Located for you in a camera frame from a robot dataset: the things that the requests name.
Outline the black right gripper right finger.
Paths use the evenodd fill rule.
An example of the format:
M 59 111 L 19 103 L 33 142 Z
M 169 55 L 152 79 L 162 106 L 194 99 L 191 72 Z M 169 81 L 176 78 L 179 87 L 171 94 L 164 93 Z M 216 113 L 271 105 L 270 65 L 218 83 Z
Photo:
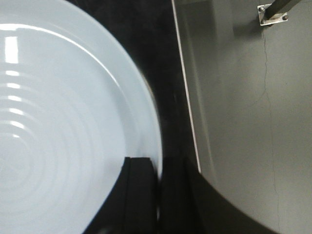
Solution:
M 166 157 L 160 184 L 162 234 L 272 234 L 226 200 L 188 158 Z

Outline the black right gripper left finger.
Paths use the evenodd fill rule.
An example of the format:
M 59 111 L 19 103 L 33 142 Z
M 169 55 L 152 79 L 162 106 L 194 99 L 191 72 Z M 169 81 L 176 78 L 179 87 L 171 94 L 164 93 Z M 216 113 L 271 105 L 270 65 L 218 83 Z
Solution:
M 148 157 L 126 157 L 86 234 L 155 234 L 157 178 Z

